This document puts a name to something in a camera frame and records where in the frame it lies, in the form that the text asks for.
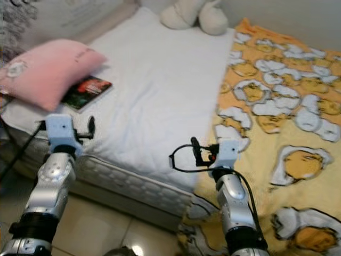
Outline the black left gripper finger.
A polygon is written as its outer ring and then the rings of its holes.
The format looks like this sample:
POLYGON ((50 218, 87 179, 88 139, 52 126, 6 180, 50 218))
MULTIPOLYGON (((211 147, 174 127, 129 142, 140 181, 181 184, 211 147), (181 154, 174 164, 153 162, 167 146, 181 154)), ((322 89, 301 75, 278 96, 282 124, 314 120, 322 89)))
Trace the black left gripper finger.
POLYGON ((87 122, 87 131, 83 133, 77 134, 77 141, 83 142, 83 140, 92 140, 95 135, 96 125, 95 125, 95 118, 90 116, 87 122))

